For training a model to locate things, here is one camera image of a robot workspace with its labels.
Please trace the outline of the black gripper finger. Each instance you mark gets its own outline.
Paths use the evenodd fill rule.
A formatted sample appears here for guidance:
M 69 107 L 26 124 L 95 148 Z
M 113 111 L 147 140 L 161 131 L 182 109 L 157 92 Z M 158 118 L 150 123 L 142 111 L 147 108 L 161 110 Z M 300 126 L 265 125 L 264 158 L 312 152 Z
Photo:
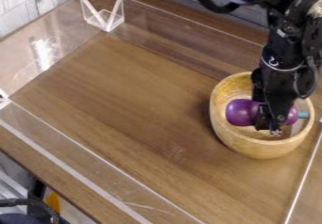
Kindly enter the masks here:
M 266 104 L 258 106 L 254 127 L 257 131 L 269 129 L 269 106 Z
M 290 118 L 289 108 L 273 108 L 269 111 L 269 130 L 274 136 L 282 135 L 282 126 Z

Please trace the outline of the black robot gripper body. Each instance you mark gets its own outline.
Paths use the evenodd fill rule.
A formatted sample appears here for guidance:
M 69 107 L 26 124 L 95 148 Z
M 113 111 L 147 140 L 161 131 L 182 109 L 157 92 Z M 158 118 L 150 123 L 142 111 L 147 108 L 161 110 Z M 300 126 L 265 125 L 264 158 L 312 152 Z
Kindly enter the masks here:
M 280 55 L 264 48 L 260 67 L 252 74 L 252 101 L 273 108 L 294 107 L 298 99 L 313 94 L 320 75 L 320 59 L 309 54 Z

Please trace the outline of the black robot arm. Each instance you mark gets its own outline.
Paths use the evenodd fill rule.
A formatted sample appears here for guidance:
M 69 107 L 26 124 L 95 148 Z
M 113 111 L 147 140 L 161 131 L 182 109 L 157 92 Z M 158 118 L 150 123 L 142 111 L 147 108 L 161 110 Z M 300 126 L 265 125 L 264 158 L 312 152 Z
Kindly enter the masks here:
M 298 99 L 313 94 L 322 72 L 322 0 L 256 0 L 269 12 L 269 42 L 252 73 L 254 127 L 282 134 Z

